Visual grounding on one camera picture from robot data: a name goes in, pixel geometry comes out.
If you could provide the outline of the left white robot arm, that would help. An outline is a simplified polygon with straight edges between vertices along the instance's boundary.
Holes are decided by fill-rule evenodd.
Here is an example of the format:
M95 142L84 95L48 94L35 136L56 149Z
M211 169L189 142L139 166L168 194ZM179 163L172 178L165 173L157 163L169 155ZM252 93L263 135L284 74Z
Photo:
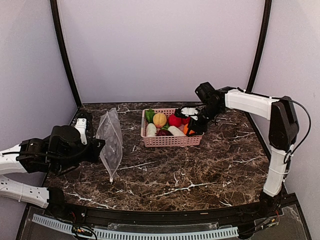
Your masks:
M76 169L81 162L96 163L105 146L104 140L89 138L86 144L80 139L75 142L60 142L58 151L50 152L50 137L24 140L0 153L0 195L26 202L43 209L50 206L60 218L71 213L65 203L63 190L57 187L36 187L10 180L7 174L13 173L53 173L62 176Z

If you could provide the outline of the clear zip top bag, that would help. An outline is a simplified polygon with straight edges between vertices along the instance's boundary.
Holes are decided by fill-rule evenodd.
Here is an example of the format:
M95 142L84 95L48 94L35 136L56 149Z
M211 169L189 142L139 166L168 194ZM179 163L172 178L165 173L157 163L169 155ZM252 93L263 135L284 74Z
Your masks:
M96 138L105 143L99 157L109 174L109 182L113 183L123 158L123 135L115 107L100 117Z

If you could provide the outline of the red tomato toy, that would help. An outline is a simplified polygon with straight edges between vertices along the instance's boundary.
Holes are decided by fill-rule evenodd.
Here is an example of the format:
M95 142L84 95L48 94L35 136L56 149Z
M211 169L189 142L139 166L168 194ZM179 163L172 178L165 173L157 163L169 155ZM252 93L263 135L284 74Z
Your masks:
M170 126L179 128L182 125L182 119L175 116L174 114L170 115L167 119L167 122Z

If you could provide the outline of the pink plastic basket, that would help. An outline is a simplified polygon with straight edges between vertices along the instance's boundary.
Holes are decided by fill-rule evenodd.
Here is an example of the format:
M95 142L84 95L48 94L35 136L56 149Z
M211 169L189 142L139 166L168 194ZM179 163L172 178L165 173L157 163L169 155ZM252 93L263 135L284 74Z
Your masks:
M148 121L146 119L146 111L142 111L141 119L141 131L140 135L144 141L144 145L147 148L153 147L187 147L187 146L198 146L202 140L202 135L194 136L147 136L147 125Z

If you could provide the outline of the dark purple fruit toy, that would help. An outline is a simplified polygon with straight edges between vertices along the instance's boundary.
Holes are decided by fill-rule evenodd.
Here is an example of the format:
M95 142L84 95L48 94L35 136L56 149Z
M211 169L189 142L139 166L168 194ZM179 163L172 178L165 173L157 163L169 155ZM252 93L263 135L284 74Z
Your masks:
M166 129L160 129L156 135L157 137L163 137L163 136L173 136L173 134L166 130Z

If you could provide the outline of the yellow peach toy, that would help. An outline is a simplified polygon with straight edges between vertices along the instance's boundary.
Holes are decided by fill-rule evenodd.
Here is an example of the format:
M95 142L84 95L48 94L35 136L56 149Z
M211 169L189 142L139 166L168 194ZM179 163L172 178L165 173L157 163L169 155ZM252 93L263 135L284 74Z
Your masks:
M167 123L167 117L164 113L158 112L153 116L153 124L156 128L161 129Z

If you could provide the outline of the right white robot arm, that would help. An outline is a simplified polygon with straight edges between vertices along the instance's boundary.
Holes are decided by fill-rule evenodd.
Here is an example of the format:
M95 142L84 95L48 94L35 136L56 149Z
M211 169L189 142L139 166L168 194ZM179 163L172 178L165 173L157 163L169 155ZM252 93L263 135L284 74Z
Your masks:
M263 193L270 197L277 196L290 171L291 156L299 132L291 98L248 93L238 87L214 89L208 82L202 83L195 92L203 107L185 106L180 110L182 116L190 118L188 135L205 133L209 121L214 120L225 109L243 111L269 121L271 158Z

